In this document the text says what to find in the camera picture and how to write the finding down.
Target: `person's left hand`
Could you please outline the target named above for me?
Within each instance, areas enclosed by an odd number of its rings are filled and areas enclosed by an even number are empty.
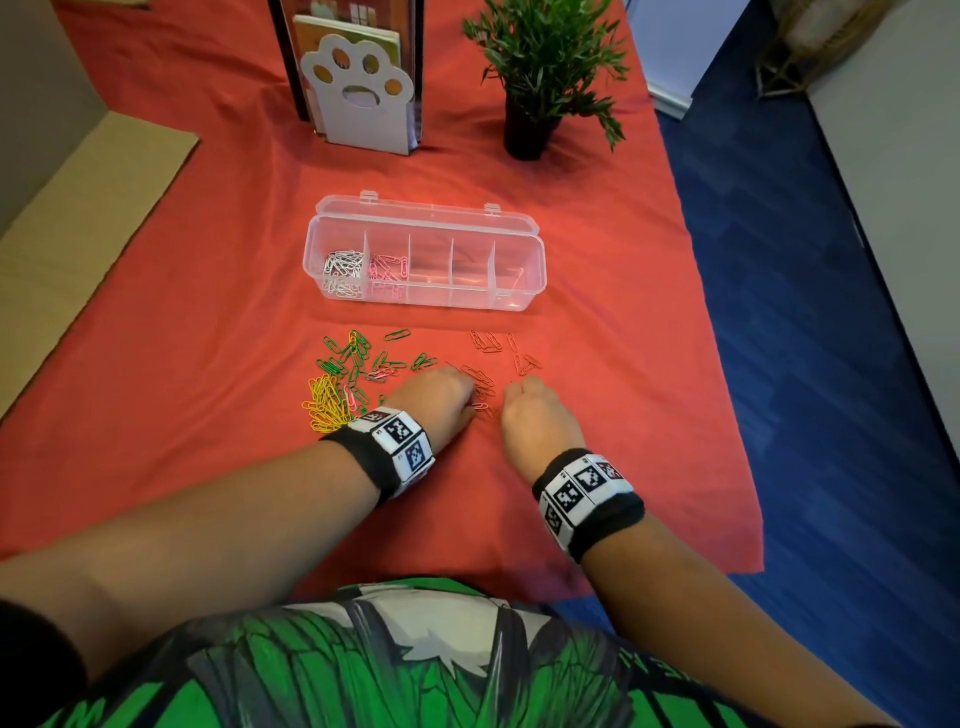
[[[429,369],[411,376],[384,402],[402,409],[426,430],[434,454],[466,427],[476,412],[467,407],[473,379],[451,366]]]

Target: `white paw-shaped bookend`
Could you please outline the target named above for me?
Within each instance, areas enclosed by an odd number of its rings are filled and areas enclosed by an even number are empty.
[[[324,36],[319,49],[303,54],[300,70],[317,96],[327,141],[410,154],[407,105],[414,85],[383,48]]]

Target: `green graphic t-shirt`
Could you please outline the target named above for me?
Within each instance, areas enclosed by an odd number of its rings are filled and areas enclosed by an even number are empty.
[[[769,726],[604,632],[448,579],[195,619],[45,728]]]

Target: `wristband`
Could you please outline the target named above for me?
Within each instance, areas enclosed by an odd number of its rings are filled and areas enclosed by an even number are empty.
[[[380,490],[378,506],[420,480],[435,459],[423,428],[406,412],[377,407],[324,440],[347,450]]]
[[[534,483],[534,497],[550,533],[578,564],[594,545],[646,515],[626,478],[583,448],[555,457]]]

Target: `table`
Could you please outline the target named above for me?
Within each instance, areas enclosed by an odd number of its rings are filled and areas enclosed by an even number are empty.
[[[503,92],[480,85],[460,35],[478,8],[430,4],[424,139],[400,158],[326,144],[297,119],[262,0],[59,6],[113,109],[201,144],[0,427],[4,553],[311,442],[300,402],[326,334],[410,328],[396,353],[482,364],[502,392],[512,359],[477,352],[476,328],[512,331],[543,362],[588,444],[680,536],[723,570],[761,568],[756,493],[632,45],[615,88],[627,141],[611,154],[595,120],[567,118],[540,162],[518,162],[500,142]],[[522,314],[325,300],[300,267],[306,224],[324,195],[362,189],[532,215],[546,291]],[[302,590],[428,572],[511,598],[588,591],[486,418]]]

